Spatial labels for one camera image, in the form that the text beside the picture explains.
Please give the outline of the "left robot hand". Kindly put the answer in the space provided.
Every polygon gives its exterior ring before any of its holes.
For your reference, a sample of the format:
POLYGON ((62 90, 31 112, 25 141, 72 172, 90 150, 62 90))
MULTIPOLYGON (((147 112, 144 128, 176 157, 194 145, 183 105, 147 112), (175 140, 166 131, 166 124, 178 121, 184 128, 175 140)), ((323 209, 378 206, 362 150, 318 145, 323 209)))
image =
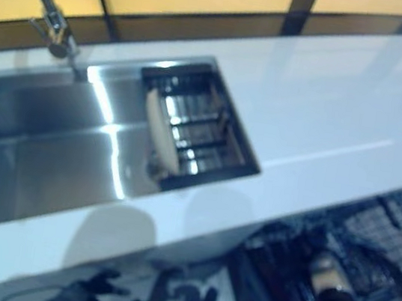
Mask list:
POLYGON ((121 274, 119 271, 105 269, 87 280, 75 282, 73 286, 77 292, 79 301, 99 301, 99 296, 105 295, 129 296, 130 291, 112 283, 112 280, 120 277, 121 274))

